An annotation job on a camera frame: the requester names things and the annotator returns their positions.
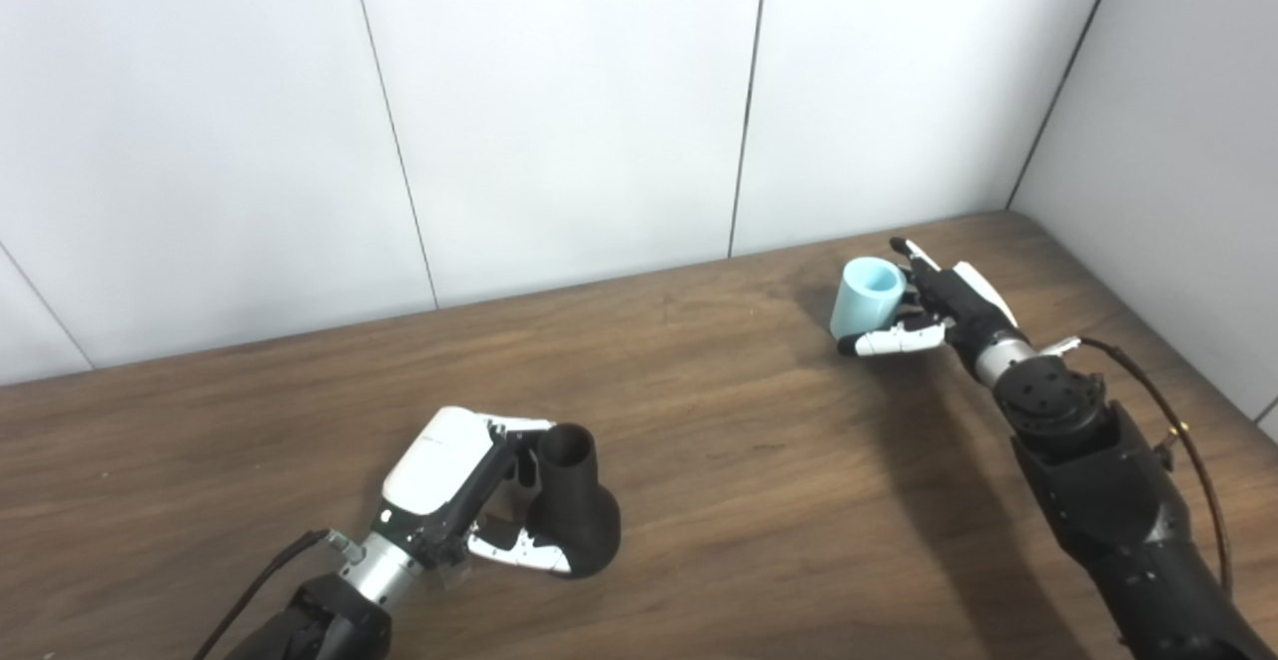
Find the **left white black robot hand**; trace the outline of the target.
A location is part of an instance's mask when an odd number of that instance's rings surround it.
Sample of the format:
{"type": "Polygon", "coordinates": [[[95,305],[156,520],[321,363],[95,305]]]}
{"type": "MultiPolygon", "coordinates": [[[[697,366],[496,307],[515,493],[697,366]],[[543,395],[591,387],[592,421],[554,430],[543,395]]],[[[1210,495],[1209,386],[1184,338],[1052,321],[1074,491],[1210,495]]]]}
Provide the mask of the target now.
{"type": "Polygon", "coordinates": [[[473,554],[570,576],[566,551],[524,524],[498,522],[495,540],[482,531],[484,505],[504,483],[537,486],[537,443],[555,426],[445,405],[383,478],[371,532],[447,581],[463,574],[473,554]]]}

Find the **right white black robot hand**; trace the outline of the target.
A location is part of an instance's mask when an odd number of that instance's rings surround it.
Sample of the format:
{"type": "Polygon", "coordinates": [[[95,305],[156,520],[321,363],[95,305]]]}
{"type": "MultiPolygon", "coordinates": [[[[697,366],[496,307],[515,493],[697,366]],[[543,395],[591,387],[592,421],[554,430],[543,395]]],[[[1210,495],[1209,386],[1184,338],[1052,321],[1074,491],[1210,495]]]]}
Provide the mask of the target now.
{"type": "Polygon", "coordinates": [[[907,310],[881,330],[838,336],[840,356],[923,353],[952,347],[967,373],[982,385],[1036,356],[999,292],[971,263],[942,269],[927,251],[904,237],[889,247],[904,256],[907,310]]]}

